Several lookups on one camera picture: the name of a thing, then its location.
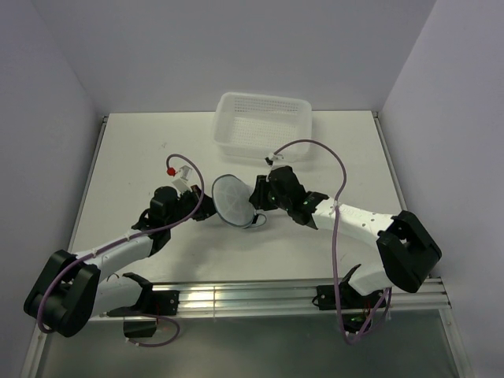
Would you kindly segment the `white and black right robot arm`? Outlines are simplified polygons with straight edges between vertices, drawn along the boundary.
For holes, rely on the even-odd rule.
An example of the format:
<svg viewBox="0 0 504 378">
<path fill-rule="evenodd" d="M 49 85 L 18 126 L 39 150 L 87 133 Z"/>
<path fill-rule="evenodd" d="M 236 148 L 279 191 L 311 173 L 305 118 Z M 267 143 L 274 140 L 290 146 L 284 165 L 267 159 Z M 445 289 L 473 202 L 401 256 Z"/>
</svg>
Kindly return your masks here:
<svg viewBox="0 0 504 378">
<path fill-rule="evenodd" d="M 256 210 L 281 209 L 296 224 L 337 231 L 377 252 L 376 258 L 358 262 L 339 283 L 336 299 L 344 309 L 374 305 L 393 286 L 417 292 L 442 257 L 414 213 L 373 213 L 341 204 L 328 195 L 307 191 L 288 165 L 257 176 L 249 201 Z"/>
</svg>

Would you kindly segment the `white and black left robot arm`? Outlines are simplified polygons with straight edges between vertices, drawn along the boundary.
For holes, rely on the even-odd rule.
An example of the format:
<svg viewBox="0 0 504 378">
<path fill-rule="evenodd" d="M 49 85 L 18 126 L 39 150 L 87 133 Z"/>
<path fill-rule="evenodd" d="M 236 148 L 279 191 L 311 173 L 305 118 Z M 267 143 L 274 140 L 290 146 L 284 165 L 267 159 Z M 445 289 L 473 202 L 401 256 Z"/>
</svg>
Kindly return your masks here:
<svg viewBox="0 0 504 378">
<path fill-rule="evenodd" d="M 215 214 L 210 196 L 194 185 L 184 193 L 159 187 L 149 207 L 125 235 L 94 249 L 52 253 L 24 302 L 24 312 L 45 333 L 74 336 L 90 318 L 156 312 L 153 284 L 121 270 L 150 258 L 171 239 L 172 228 Z"/>
</svg>

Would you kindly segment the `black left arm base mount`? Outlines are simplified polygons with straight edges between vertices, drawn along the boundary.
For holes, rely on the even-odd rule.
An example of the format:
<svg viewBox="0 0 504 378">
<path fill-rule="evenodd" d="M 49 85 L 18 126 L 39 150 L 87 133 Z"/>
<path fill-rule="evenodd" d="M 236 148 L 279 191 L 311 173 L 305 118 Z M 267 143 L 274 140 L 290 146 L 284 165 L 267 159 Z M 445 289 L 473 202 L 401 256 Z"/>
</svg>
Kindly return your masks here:
<svg viewBox="0 0 504 378">
<path fill-rule="evenodd" d="M 148 291 L 140 295 L 132 310 L 150 315 L 174 316 L 177 314 L 179 298 L 180 292 L 177 290 Z"/>
</svg>

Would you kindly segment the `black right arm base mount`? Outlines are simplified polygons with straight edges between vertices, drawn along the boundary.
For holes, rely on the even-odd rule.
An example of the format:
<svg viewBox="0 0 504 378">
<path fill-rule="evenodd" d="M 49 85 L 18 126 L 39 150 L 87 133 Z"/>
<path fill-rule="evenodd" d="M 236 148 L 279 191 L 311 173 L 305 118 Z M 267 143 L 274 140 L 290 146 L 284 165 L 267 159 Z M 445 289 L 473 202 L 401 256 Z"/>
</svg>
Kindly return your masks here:
<svg viewBox="0 0 504 378">
<path fill-rule="evenodd" d="M 349 285 L 342 283 L 339 285 L 339 299 L 341 310 L 371 310 L 381 299 L 383 301 L 380 303 L 379 309 L 385 308 L 388 304 L 388 295 L 384 294 L 383 290 L 363 296 Z M 316 295 L 312 299 L 312 304 L 319 310 L 336 310 L 334 286 L 316 286 Z"/>
</svg>

